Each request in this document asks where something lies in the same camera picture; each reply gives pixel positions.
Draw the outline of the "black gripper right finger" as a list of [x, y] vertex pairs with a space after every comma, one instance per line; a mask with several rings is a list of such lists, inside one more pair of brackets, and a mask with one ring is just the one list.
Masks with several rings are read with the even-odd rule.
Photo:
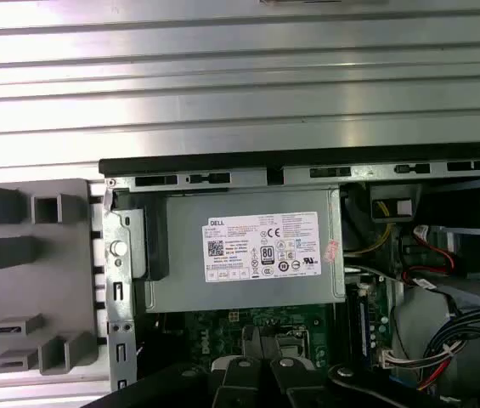
[[362, 367], [337, 364], [326, 373], [310, 360], [284, 355], [280, 336], [264, 335], [264, 358], [290, 407], [438, 407], [439, 400]]

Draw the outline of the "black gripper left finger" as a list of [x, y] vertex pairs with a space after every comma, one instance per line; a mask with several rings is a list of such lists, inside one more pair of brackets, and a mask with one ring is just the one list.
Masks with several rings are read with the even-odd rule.
[[91, 402], [92, 407], [256, 407], [262, 375], [258, 326], [242, 331], [242, 353], [216, 359], [210, 371], [170, 365]]

